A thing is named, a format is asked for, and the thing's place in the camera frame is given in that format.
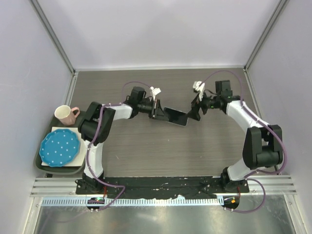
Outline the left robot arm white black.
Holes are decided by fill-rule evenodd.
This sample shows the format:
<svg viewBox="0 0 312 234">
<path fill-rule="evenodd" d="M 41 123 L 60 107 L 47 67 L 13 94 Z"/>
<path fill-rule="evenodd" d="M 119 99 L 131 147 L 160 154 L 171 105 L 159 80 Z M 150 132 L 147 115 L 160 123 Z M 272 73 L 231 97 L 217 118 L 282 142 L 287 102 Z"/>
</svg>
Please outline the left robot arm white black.
<svg viewBox="0 0 312 234">
<path fill-rule="evenodd" d="M 132 119 L 138 113 L 146 113 L 149 118 L 167 120 L 156 98 L 160 88 L 149 87 L 150 96 L 142 87 L 135 86 L 131 94 L 119 104 L 100 104 L 92 102 L 78 126 L 78 132 L 86 148 L 85 169 L 82 178 L 76 180 L 76 194 L 100 194 L 104 186 L 102 166 L 103 145 L 109 136 L 113 122 L 120 119 Z"/>
</svg>

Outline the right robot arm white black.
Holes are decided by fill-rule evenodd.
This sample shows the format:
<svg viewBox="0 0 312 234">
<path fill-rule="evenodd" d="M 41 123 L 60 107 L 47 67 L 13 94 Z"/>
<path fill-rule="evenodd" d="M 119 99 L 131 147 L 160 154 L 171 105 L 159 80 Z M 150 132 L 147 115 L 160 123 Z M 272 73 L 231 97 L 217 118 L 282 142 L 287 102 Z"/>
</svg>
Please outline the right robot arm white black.
<svg viewBox="0 0 312 234">
<path fill-rule="evenodd" d="M 202 81 L 194 82 L 193 91 L 196 97 L 191 102 L 189 118 L 199 121 L 200 112 L 206 114 L 209 109 L 219 109 L 231 117 L 245 133 L 242 158 L 224 168 L 220 175 L 220 187 L 223 191 L 235 193 L 245 185 L 246 178 L 257 170 L 263 171 L 283 162 L 281 128 L 263 121 L 240 96 L 233 95 L 230 81 L 215 82 L 213 96 L 206 95 Z"/>
</svg>

